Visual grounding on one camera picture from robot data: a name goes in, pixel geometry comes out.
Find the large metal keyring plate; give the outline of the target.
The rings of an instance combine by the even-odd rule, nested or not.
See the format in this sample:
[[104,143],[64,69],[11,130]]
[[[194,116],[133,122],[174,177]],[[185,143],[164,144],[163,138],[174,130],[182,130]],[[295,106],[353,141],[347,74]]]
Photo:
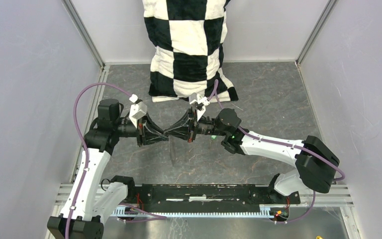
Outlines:
[[175,140],[173,137],[169,137],[169,156],[171,160],[171,164],[174,167],[176,163],[176,151],[175,151]]

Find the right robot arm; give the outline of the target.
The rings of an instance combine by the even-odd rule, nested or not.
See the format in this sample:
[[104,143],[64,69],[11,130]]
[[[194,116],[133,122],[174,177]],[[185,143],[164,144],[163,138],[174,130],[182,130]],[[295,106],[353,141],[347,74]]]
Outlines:
[[242,128],[241,122],[230,108],[222,109],[214,119],[198,117],[196,110],[189,109],[179,121],[164,130],[164,135],[188,142],[198,134],[223,136],[221,145],[231,154],[261,156],[294,167],[271,180],[267,195],[273,203],[280,203],[299,190],[310,189],[323,194],[330,191],[340,161],[319,138],[312,135],[305,140],[269,137]]

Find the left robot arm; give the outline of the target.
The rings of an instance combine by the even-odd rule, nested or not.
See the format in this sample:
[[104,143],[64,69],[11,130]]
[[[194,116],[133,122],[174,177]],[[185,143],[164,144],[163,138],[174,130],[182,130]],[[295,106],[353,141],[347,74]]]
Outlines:
[[100,239],[104,224],[116,207],[136,198],[134,180],[127,176],[114,176],[103,195],[96,198],[103,171],[120,138],[134,138],[139,146],[168,140],[152,122],[141,100],[131,105],[124,117],[122,110],[123,104],[116,99],[100,101],[97,117],[85,136],[80,137],[83,152],[77,177],[61,212],[47,223],[54,238]]

